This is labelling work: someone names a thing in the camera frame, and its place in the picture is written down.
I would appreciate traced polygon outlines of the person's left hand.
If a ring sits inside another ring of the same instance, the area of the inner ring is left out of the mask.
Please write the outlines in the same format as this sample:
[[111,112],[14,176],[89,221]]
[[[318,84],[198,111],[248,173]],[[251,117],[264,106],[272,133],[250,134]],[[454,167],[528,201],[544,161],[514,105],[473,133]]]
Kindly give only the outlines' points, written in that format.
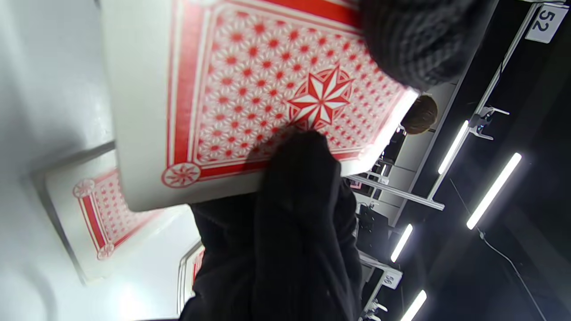
[[[492,0],[361,0],[373,61],[426,91],[462,73]],[[362,270],[356,199],[316,131],[294,132],[259,190],[191,205],[203,263],[182,321],[355,321]]]

